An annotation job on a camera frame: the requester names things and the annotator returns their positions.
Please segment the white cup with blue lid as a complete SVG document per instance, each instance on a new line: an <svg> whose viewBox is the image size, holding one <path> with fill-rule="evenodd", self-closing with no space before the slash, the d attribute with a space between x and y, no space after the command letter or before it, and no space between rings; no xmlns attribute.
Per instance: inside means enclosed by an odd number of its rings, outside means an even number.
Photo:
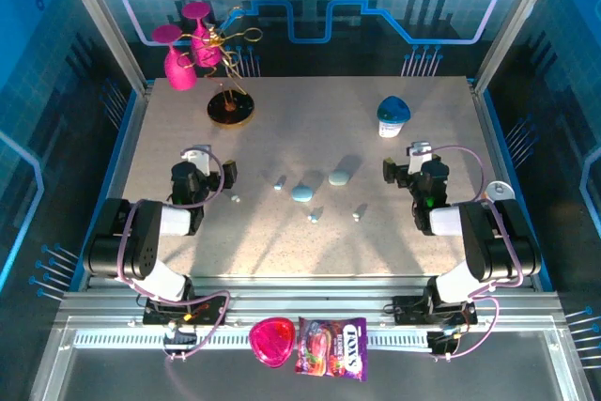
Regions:
<svg viewBox="0 0 601 401"><path fill-rule="evenodd" d="M377 109L378 134L381 138L394 138L411 119L408 105L396 96L384 99Z"/></svg>

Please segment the black connector box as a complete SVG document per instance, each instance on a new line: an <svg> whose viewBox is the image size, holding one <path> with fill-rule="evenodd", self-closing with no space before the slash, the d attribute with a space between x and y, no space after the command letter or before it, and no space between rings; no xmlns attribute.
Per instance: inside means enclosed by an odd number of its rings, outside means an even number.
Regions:
<svg viewBox="0 0 601 401"><path fill-rule="evenodd" d="M163 348L168 351L187 350L196 346L198 337L195 332L167 331L163 337Z"/></svg>
<svg viewBox="0 0 601 401"><path fill-rule="evenodd" d="M428 332L426 341L433 355L446 355L456 353L461 337L457 331Z"/></svg>

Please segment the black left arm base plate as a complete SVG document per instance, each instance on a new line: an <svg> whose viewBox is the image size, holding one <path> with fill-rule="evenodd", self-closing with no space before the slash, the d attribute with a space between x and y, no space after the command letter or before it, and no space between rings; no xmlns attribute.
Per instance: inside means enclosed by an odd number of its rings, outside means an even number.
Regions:
<svg viewBox="0 0 601 401"><path fill-rule="evenodd" d="M224 296L190 306L176 306L148 300L142 322L150 326L166 326L171 321L175 321L178 325L210 326L214 325L222 314L224 304Z"/></svg>

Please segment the orange drink can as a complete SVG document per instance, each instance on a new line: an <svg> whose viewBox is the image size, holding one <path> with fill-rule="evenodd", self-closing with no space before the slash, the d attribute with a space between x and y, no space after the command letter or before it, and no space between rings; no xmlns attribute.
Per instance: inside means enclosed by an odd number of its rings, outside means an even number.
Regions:
<svg viewBox="0 0 601 401"><path fill-rule="evenodd" d="M492 202L516 199L513 188L502 180L491 181L485 188L484 196Z"/></svg>

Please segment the aluminium frame post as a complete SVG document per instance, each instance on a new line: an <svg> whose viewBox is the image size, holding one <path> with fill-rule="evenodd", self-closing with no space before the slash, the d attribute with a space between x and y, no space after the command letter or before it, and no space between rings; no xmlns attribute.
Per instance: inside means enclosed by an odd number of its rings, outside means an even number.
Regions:
<svg viewBox="0 0 601 401"><path fill-rule="evenodd" d="M147 91L146 78L106 2L104 0L81 1L131 88L138 96L143 97Z"/></svg>
<svg viewBox="0 0 601 401"><path fill-rule="evenodd" d="M538 0L515 0L475 77L474 93L483 95Z"/></svg>

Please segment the pink plastic bowl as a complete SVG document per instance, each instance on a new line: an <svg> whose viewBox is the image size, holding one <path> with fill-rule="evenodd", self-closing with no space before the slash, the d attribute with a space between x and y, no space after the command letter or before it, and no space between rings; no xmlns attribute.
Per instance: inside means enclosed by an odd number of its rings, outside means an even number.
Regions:
<svg viewBox="0 0 601 401"><path fill-rule="evenodd" d="M271 317L254 324L249 341L255 357L269 368L278 368L289 359L296 343L294 323L284 317Z"/></svg>

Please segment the purple candy bag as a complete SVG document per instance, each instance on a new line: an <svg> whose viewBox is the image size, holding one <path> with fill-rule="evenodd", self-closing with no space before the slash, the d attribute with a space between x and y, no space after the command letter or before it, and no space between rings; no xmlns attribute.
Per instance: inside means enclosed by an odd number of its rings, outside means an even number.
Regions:
<svg viewBox="0 0 601 401"><path fill-rule="evenodd" d="M297 374L368 379L367 321L299 318Z"/></svg>

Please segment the aluminium frame rail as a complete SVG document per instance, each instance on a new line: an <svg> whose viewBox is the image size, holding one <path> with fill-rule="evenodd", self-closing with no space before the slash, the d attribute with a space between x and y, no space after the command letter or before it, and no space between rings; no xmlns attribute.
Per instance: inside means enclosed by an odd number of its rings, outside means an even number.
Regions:
<svg viewBox="0 0 601 401"><path fill-rule="evenodd" d="M376 329L391 328L393 318L383 307L394 296L421 296L428 279L420 276L359 277L196 277L197 293L220 290L231 294L226 324L249 327L255 322L284 316L307 318L348 318L362 316ZM543 331L560 328L566 320L559 296L542 292L533 282L520 288L499 288L494 301L476 304L482 331L490 322L497 331ZM92 277L85 290L64 296L55 317L56 327L118 328L142 324L140 299L125 285Z"/></svg>

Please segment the pink wine glass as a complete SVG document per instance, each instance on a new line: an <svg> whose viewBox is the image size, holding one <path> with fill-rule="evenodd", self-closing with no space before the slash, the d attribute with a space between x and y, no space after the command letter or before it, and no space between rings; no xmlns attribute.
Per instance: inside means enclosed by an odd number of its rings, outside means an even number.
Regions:
<svg viewBox="0 0 601 401"><path fill-rule="evenodd" d="M182 9L186 19L196 21L196 28L191 37L191 49L195 63L202 68L216 67L221 62L221 51L218 47L210 45L210 32L204 23L209 13L210 5L206 2L191 2Z"/></svg>
<svg viewBox="0 0 601 401"><path fill-rule="evenodd" d="M168 82L177 91L186 91L195 86L197 76L192 60L187 53L182 52L176 46L182 31L175 24L166 24L157 27L152 32L152 39L168 47L166 57L163 60L163 68Z"/></svg>

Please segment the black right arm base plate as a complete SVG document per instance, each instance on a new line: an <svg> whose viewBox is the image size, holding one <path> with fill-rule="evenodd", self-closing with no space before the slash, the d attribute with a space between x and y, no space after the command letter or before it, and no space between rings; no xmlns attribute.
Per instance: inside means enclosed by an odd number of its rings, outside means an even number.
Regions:
<svg viewBox="0 0 601 401"><path fill-rule="evenodd" d="M435 303L417 296L392 297L396 325L468 326L478 323L473 303Z"/></svg>

